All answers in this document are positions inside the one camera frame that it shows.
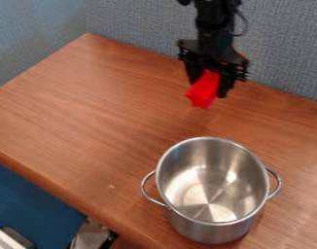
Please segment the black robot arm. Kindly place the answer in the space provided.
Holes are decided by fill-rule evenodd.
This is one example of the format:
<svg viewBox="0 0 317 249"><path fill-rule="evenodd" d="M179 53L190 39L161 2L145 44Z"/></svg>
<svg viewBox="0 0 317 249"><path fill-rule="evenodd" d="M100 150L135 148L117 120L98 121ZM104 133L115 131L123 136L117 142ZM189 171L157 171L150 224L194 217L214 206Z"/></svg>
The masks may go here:
<svg viewBox="0 0 317 249"><path fill-rule="evenodd" d="M179 39L178 59L185 62L191 86L205 71L217 73L218 97L225 98L237 81L249 76L249 59L236 50L234 38L246 33L249 22L240 11L242 0L177 0L197 9L197 39Z"/></svg>

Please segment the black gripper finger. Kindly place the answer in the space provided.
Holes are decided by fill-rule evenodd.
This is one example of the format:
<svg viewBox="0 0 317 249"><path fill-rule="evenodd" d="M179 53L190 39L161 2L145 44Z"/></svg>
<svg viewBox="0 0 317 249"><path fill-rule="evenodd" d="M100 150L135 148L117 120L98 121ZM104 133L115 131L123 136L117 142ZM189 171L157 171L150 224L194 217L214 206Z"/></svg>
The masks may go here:
<svg viewBox="0 0 317 249"><path fill-rule="evenodd" d="M236 76L229 71L221 72L220 88L218 88L218 97L225 98L228 96L229 90L234 87Z"/></svg>
<svg viewBox="0 0 317 249"><path fill-rule="evenodd" d="M203 75L203 63L201 61L186 61L185 68L190 85L193 85Z"/></svg>

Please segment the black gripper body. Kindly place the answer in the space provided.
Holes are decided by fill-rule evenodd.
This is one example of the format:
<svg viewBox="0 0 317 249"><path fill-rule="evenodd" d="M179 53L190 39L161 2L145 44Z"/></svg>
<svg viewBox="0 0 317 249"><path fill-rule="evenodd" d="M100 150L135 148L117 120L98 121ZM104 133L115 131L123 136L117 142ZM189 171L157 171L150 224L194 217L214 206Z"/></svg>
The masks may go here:
<svg viewBox="0 0 317 249"><path fill-rule="evenodd" d="M237 62L242 58L248 59L233 48L233 40L233 34L225 28L199 28L197 39L178 40L178 58L183 61L182 56L186 53L195 53L199 56L209 57L213 61Z"/></svg>

